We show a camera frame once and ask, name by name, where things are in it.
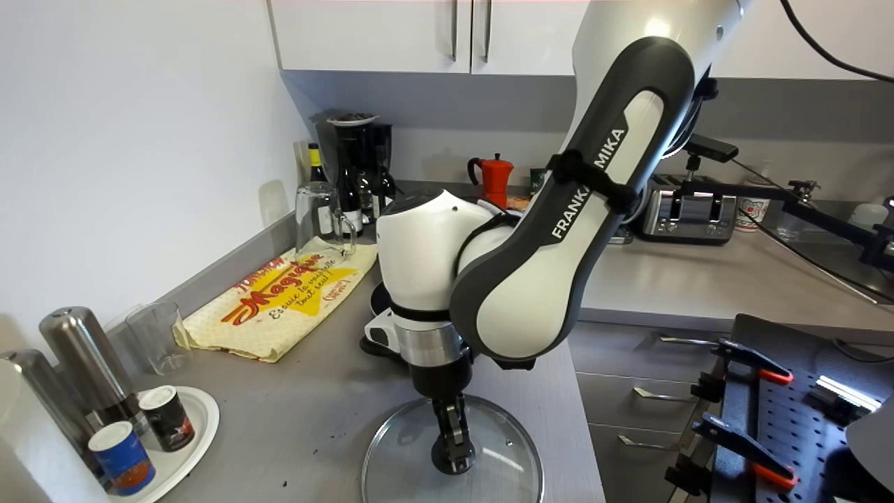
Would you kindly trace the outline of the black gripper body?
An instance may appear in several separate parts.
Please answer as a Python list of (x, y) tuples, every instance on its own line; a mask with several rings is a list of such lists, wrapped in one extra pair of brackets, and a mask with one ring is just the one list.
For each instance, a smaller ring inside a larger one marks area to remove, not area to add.
[(447, 366), (412, 366), (412, 390), (429, 399), (437, 436), (429, 448), (429, 461), (443, 475), (460, 475), (472, 468), (474, 445), (467, 426), (462, 390), (472, 380), (472, 362), (458, 359)]

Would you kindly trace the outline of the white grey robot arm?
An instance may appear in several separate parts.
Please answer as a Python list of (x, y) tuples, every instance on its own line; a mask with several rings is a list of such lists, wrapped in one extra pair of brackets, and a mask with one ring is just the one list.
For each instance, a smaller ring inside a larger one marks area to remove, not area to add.
[(407, 195), (377, 221), (387, 350), (437, 436), (429, 461), (472, 468), (462, 390), (478, 355), (527, 369), (557, 346), (592, 265), (684, 142), (697, 86), (750, 0), (590, 0), (573, 43), (576, 113), (521, 215), (448, 191)]

